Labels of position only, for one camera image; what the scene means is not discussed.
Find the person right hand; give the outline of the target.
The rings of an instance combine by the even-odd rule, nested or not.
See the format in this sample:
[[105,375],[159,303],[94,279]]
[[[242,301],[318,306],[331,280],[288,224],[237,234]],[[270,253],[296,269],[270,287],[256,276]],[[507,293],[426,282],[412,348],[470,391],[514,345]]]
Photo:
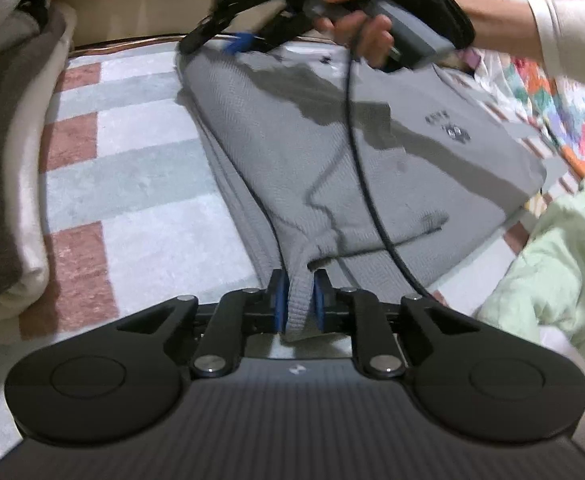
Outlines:
[[[349,0],[324,0],[326,3],[344,3]],[[363,58],[373,68],[381,68],[393,47],[390,35],[391,23],[385,15],[370,18],[362,11],[355,11],[337,21],[318,18],[314,28],[329,36],[343,47],[355,47],[358,58]]]

